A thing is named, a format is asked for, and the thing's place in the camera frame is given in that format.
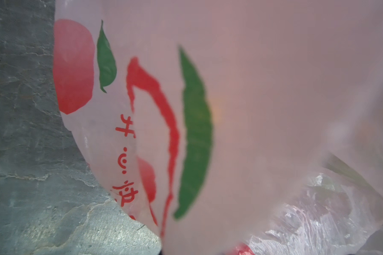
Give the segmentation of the pink plastic bag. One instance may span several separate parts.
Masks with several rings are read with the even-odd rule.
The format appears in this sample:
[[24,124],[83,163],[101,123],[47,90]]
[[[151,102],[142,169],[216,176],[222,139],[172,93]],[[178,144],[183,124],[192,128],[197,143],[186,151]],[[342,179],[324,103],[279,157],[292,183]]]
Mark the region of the pink plastic bag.
[[165,255],[347,255],[383,225],[383,1],[56,1],[53,56]]

